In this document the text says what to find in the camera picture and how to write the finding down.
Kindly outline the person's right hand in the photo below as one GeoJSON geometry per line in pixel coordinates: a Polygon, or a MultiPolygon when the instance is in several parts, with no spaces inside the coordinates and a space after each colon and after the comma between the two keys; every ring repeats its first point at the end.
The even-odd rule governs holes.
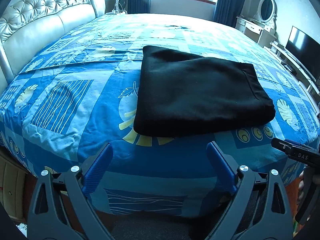
{"type": "Polygon", "coordinates": [[[300,202],[302,201],[303,197],[304,197],[304,171],[299,175],[299,185],[298,185],[298,197],[297,197],[297,205],[300,204],[300,202]]]}

